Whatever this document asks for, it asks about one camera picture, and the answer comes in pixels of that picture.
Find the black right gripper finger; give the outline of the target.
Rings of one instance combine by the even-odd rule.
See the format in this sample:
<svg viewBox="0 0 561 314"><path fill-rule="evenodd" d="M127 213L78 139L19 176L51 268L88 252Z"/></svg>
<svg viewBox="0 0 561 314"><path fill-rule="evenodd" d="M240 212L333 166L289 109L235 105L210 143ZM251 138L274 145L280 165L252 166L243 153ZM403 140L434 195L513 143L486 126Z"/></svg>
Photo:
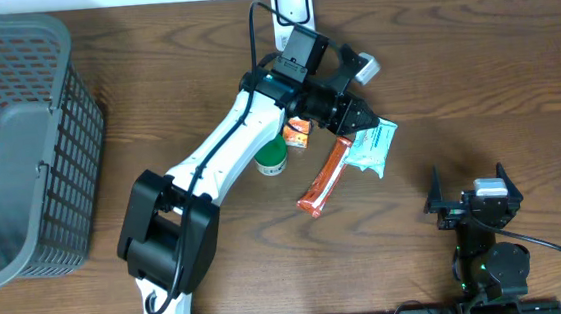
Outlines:
<svg viewBox="0 0 561 314"><path fill-rule="evenodd" d="M509 178L509 175L507 175L503 165L500 162L498 162L496 165L496 174L497 177L504 182L504 185L508 191L509 198L517 202L522 201L522 193L517 189L515 184L513 184L513 182Z"/></svg>
<svg viewBox="0 0 561 314"><path fill-rule="evenodd" d="M438 211L442 204L442 190L440 189L440 176L436 167L432 169L432 182L426 198L426 211Z"/></svg>

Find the teal wet wipes pack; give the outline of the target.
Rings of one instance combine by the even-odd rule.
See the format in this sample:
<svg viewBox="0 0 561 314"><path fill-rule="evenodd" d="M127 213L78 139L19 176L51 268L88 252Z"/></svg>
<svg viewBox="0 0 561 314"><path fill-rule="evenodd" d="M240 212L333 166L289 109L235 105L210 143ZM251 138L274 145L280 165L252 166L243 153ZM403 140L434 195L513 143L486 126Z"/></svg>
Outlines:
<svg viewBox="0 0 561 314"><path fill-rule="evenodd" d="M397 128L392 121L380 118L375 128L358 131L344 163L358 167L362 172L371 169L383 179L385 163Z"/></svg>

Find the orange Kleenex tissue pack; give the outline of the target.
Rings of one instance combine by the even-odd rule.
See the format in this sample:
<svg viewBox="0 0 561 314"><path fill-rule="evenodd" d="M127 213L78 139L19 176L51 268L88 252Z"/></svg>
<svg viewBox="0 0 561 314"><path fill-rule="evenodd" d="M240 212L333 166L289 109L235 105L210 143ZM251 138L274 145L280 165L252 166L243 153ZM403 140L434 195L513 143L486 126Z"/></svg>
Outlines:
<svg viewBox="0 0 561 314"><path fill-rule="evenodd" d="M310 120L299 117L290 118L283 127L283 139L287 146L307 148L312 131L313 123Z"/></svg>

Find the orange snack bar wrapper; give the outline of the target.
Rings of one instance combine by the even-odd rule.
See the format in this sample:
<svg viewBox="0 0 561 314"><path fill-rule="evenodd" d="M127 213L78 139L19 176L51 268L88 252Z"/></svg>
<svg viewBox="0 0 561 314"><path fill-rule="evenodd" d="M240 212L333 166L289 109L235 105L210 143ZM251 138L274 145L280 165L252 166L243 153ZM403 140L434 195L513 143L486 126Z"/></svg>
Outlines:
<svg viewBox="0 0 561 314"><path fill-rule="evenodd" d="M352 143L350 139L338 136L321 171L297 201L296 206L300 210L306 211L314 218L321 215L331 192L346 169L345 159L349 155Z"/></svg>

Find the green lid jar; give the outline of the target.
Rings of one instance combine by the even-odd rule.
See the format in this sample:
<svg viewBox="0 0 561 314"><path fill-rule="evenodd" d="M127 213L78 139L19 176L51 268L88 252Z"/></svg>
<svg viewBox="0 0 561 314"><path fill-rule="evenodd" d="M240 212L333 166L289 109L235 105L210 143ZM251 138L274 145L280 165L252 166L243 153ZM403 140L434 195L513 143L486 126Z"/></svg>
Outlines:
<svg viewBox="0 0 561 314"><path fill-rule="evenodd" d="M287 165L287 145L281 134L266 143L255 155L257 170L266 176L275 176L283 172Z"/></svg>

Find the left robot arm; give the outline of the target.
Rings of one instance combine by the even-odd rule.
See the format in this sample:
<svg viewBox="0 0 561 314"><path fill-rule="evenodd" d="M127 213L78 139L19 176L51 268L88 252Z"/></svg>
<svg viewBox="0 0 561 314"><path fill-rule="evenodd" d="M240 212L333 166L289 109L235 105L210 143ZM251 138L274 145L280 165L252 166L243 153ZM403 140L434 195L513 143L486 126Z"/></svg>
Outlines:
<svg viewBox="0 0 561 314"><path fill-rule="evenodd" d="M379 70L371 55L296 25L282 52L251 60L231 111L195 152L165 174L140 174L117 253L141 291L143 314L192 314L192 294L216 253L223 200L290 117L336 136L377 126L379 117L348 87Z"/></svg>

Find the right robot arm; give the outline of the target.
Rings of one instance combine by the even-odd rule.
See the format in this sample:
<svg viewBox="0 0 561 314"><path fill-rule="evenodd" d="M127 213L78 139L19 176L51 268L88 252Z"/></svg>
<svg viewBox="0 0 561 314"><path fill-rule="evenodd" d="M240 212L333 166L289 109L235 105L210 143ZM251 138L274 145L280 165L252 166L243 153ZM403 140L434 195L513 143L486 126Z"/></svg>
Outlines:
<svg viewBox="0 0 561 314"><path fill-rule="evenodd" d="M519 298L529 291L530 253L496 238L516 216L522 193L501 164L494 177L475 180L454 201L443 197L437 171L432 177L424 212L438 215L440 230L456 233L452 270L464 293L456 314L523 314Z"/></svg>

